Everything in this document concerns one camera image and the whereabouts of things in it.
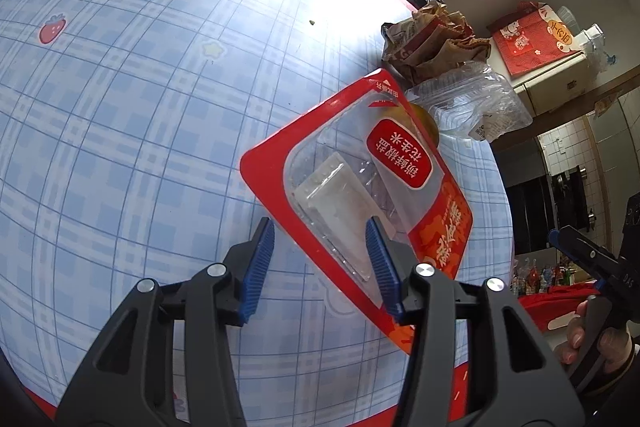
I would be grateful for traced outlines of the person right hand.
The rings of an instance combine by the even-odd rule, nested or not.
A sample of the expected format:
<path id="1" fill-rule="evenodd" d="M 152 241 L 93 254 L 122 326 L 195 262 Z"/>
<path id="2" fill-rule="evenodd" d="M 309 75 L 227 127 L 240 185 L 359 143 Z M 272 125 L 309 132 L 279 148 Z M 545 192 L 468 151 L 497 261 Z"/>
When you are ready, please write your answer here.
<path id="1" fill-rule="evenodd" d="M 585 318 L 591 300 L 581 303 L 566 329 L 566 340 L 554 348 L 556 358 L 564 365 L 571 365 L 577 358 L 585 339 Z M 636 345 L 627 329 L 607 329 L 602 333 L 598 349 L 603 358 L 602 372 L 613 374 L 622 369 L 636 353 Z"/>

